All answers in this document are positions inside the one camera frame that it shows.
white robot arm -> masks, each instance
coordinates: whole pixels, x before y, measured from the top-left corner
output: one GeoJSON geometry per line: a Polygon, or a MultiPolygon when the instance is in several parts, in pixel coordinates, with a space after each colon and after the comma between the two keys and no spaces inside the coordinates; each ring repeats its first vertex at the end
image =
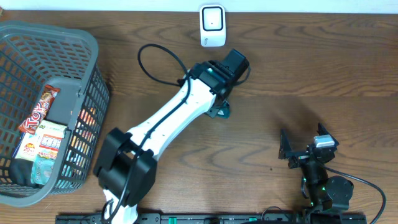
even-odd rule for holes
{"type": "Polygon", "coordinates": [[[158,112],[127,133],[114,129],[107,135],[94,168],[107,200],[103,223],[136,221],[137,203],[152,187],[157,161],[165,148],[199,115],[212,111],[212,106],[220,108],[248,66],[246,58],[236,50],[222,62],[196,64],[180,91],[158,112]],[[126,155],[130,152],[133,159],[126,155]],[[120,198],[122,202],[115,206],[120,198]]]}

green led light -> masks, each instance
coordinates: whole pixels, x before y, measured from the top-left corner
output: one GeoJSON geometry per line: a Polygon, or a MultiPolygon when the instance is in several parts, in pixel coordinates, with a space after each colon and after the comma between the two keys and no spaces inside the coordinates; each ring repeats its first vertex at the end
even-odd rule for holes
{"type": "Polygon", "coordinates": [[[170,217],[170,218],[169,218],[169,224],[177,224],[177,218],[175,218],[175,217],[170,217]]]}

white wall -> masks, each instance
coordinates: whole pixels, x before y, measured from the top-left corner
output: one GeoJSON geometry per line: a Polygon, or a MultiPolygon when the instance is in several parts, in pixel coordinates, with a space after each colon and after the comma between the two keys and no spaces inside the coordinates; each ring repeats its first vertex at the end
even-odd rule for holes
{"type": "Polygon", "coordinates": [[[4,9],[198,11],[219,3],[229,12],[398,13],[398,0],[0,0],[4,9]]]}

black wire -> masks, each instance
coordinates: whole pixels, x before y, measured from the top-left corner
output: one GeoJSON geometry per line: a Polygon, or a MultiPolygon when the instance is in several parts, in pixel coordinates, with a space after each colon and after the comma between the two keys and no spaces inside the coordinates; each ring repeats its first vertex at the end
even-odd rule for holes
{"type": "Polygon", "coordinates": [[[143,66],[142,63],[141,63],[141,52],[142,52],[142,50],[144,50],[144,49],[147,48],[147,47],[157,47],[157,48],[159,48],[159,49],[161,49],[161,50],[164,50],[164,51],[166,51],[167,53],[169,53],[173,58],[175,58],[175,59],[177,60],[177,62],[181,65],[182,70],[184,71],[185,80],[188,80],[188,90],[187,90],[187,94],[184,96],[184,98],[182,99],[182,101],[181,101],[177,106],[175,106],[171,111],[169,111],[162,119],[160,119],[160,120],[147,132],[147,134],[145,135],[144,139],[141,141],[141,143],[140,143],[140,145],[139,145],[140,148],[142,148],[142,147],[144,146],[144,144],[145,144],[145,142],[147,141],[147,139],[150,138],[150,135],[155,131],[155,129],[156,129],[163,121],[165,121],[172,113],[174,113],[174,112],[175,112],[176,110],[178,110],[184,103],[187,102],[187,99],[188,99],[189,94],[190,94],[190,92],[191,92],[191,81],[189,80],[190,77],[189,77],[189,75],[188,75],[188,70],[187,70],[187,68],[185,67],[185,65],[182,63],[182,61],[181,61],[173,52],[171,52],[169,49],[167,49],[167,48],[165,48],[165,47],[163,47],[163,46],[160,46],[160,45],[157,45],[157,44],[146,44],[146,45],[142,46],[142,47],[139,49],[139,51],[138,51],[138,64],[139,64],[139,66],[142,68],[142,71],[144,71],[144,73],[145,73],[149,78],[151,78],[151,79],[153,79],[153,80],[155,80],[155,81],[157,81],[157,82],[164,83],[164,84],[167,84],[167,85],[177,85],[177,86],[179,86],[178,84],[174,84],[174,83],[169,83],[169,82],[165,82],[165,81],[162,81],[162,80],[158,80],[157,78],[154,78],[152,75],[150,75],[150,74],[147,72],[147,70],[145,70],[144,66],[143,66]]]}
{"type": "Polygon", "coordinates": [[[101,212],[101,222],[102,222],[102,223],[104,223],[104,224],[111,223],[111,222],[112,222],[112,219],[113,219],[113,218],[115,217],[115,215],[117,214],[117,212],[118,212],[118,210],[119,210],[119,208],[120,208],[120,206],[121,206],[121,204],[122,204],[122,201],[124,200],[124,196],[126,195],[127,186],[128,186],[128,183],[130,182],[130,178],[131,178],[131,174],[132,174],[132,171],[133,171],[133,170],[134,170],[134,166],[131,166],[130,169],[129,169],[129,173],[127,174],[126,182],[124,183],[123,191],[122,191],[122,194],[120,195],[119,202],[118,202],[118,204],[116,205],[116,207],[114,208],[113,212],[109,215],[108,218],[105,218],[105,210],[106,210],[106,207],[107,207],[108,205],[113,204],[113,199],[107,201],[107,202],[104,204],[104,207],[102,208],[102,212],[101,212]]]}
{"type": "Polygon", "coordinates": [[[239,82],[236,82],[234,86],[237,86],[237,85],[240,85],[240,84],[243,84],[244,82],[246,82],[246,80],[247,80],[247,79],[249,78],[249,76],[250,76],[250,72],[251,72],[251,67],[249,66],[249,67],[248,67],[248,72],[247,72],[247,74],[246,74],[246,77],[244,77],[244,80],[239,81],[239,82]]]}
{"type": "Polygon", "coordinates": [[[342,175],[342,176],[344,176],[344,177],[348,177],[348,178],[354,179],[354,180],[356,180],[356,181],[362,182],[362,183],[364,183],[364,184],[366,184],[366,185],[369,185],[369,186],[373,187],[374,189],[376,189],[376,190],[378,190],[378,191],[380,192],[381,197],[382,197],[381,208],[380,208],[379,212],[377,213],[376,217],[374,217],[374,219],[371,221],[371,224],[376,223],[376,221],[380,218],[381,214],[383,213],[384,208],[386,207],[386,195],[384,194],[383,190],[381,190],[380,187],[378,187],[378,186],[375,185],[375,184],[370,183],[370,182],[367,181],[367,180],[364,180],[364,179],[361,179],[361,178],[359,178],[359,177],[355,177],[355,176],[353,176],[353,175],[349,175],[349,174],[346,174],[346,173],[343,173],[343,172],[340,172],[340,171],[337,171],[337,170],[334,170],[334,169],[332,169],[332,168],[329,168],[329,167],[325,166],[323,163],[321,163],[321,162],[313,155],[313,153],[311,153],[311,156],[314,158],[315,162],[316,162],[318,165],[320,165],[322,168],[324,168],[325,170],[328,170],[328,171],[330,171],[330,172],[334,172],[335,174],[342,175]]]}
{"type": "Polygon", "coordinates": [[[261,220],[264,221],[264,218],[265,218],[265,215],[266,215],[267,211],[270,210],[270,209],[272,209],[272,208],[278,208],[280,211],[283,212],[283,210],[282,210],[281,208],[279,208],[278,206],[270,206],[270,207],[268,207],[268,208],[261,214],[261,220]]]}
{"type": "Polygon", "coordinates": [[[79,224],[81,224],[81,222],[85,219],[85,218],[87,218],[87,217],[89,217],[89,216],[91,216],[91,214],[90,215],[85,215],[85,216],[83,216],[83,218],[81,218],[81,220],[80,220],[80,223],[79,224]]]}
{"type": "Polygon", "coordinates": [[[170,83],[170,82],[167,82],[167,81],[159,80],[159,79],[153,77],[151,74],[149,74],[149,72],[147,72],[147,70],[144,68],[144,66],[142,65],[142,62],[141,62],[141,52],[142,52],[142,50],[144,50],[144,49],[147,48],[147,47],[157,47],[157,48],[159,48],[159,49],[162,49],[162,50],[166,51],[167,53],[169,53],[171,56],[173,56],[173,58],[175,58],[175,59],[179,62],[179,64],[181,65],[181,67],[184,69],[185,74],[188,73],[188,72],[186,72],[187,69],[185,68],[185,65],[181,62],[181,60],[180,60],[171,50],[169,50],[169,49],[167,49],[167,48],[165,48],[165,47],[163,47],[163,46],[161,46],[161,45],[157,45],[157,44],[146,44],[146,45],[142,46],[142,47],[139,49],[137,58],[138,58],[138,64],[139,64],[139,66],[141,67],[142,71],[143,71],[149,78],[151,78],[151,79],[153,79],[153,80],[155,80],[155,81],[157,81],[157,82],[160,82],[160,83],[163,83],[163,84],[166,84],[166,85],[180,86],[180,85],[177,84],[177,83],[170,83]]]}

white plug-in device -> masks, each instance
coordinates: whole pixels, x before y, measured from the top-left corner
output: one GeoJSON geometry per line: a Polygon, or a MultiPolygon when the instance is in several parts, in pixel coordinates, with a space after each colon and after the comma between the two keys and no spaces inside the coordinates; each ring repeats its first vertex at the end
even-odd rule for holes
{"type": "Polygon", "coordinates": [[[204,47],[221,47],[226,40],[225,9],[221,5],[200,8],[200,43],[204,47]]]}

